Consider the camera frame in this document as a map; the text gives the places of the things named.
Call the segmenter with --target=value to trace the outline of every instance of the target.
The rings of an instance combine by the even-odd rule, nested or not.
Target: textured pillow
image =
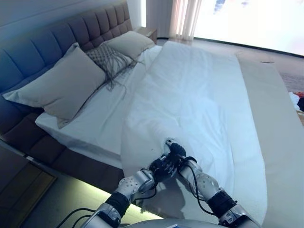
[[[87,51],[86,54],[105,71],[105,83],[109,85],[110,89],[113,88],[114,79],[119,73],[122,73],[127,68],[133,67],[136,64],[136,61],[115,51],[105,43]]]
[[[153,40],[134,31],[128,31],[105,43],[132,59],[137,59],[144,50],[155,46]]]
[[[89,96],[105,81],[105,73],[77,45],[57,64],[24,87],[3,95],[6,100],[42,107],[58,120],[71,121]]]

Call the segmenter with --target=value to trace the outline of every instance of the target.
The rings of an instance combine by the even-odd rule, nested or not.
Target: bed frame
[[[61,145],[36,126],[41,108],[6,101],[2,94],[35,80],[78,42],[84,50],[132,30],[126,0],[87,11],[0,48],[0,138],[46,165],[105,191],[113,191],[122,170]]]

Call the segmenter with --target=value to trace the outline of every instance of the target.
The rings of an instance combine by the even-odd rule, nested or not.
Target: bright window
[[[304,0],[203,0],[195,37],[304,56]]]

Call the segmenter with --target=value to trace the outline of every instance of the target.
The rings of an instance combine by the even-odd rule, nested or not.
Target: curtain
[[[173,0],[170,37],[193,40],[202,0]]]

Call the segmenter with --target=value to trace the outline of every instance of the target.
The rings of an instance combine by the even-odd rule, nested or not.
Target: wire
[[[156,187],[154,188],[154,193],[153,193],[153,195],[151,195],[151,196],[149,196],[149,197],[143,197],[143,198],[137,198],[137,199],[134,199],[134,201],[136,201],[136,200],[147,200],[147,199],[151,199],[152,197],[154,197],[155,195],[156,195]]]
[[[91,217],[91,216],[90,216],[90,215],[81,216],[79,219],[76,220],[76,222],[74,222],[72,228],[75,228],[76,224],[77,224],[80,220],[82,220],[83,218],[89,218],[89,217]]]
[[[194,182],[195,182],[196,199],[198,200],[199,207],[200,207],[204,212],[206,212],[207,214],[215,215],[214,213],[209,212],[209,211],[207,211],[206,209],[204,209],[203,206],[201,205],[201,203],[200,203],[200,197],[199,197],[199,190],[198,190],[198,183],[197,183],[197,180],[196,180],[195,173],[194,173],[193,169],[192,169],[189,165],[185,165],[185,166],[189,167],[190,170],[191,170],[191,172],[192,172],[192,175],[193,175],[193,178],[194,178]]]
[[[191,191],[192,195],[197,199],[195,193],[192,191],[192,187],[191,187],[190,183],[189,183],[189,188],[190,188],[190,191]]]
[[[75,212],[77,211],[80,211],[80,210],[87,210],[87,211],[90,211],[90,212],[95,212],[95,210],[92,210],[92,209],[89,209],[89,208],[78,208],[78,209],[75,209],[73,210],[71,213],[69,213],[60,223],[58,226],[56,226],[56,228],[59,228],[62,226],[62,224],[64,224],[64,222],[69,218],[71,217],[71,215],[73,215]]]

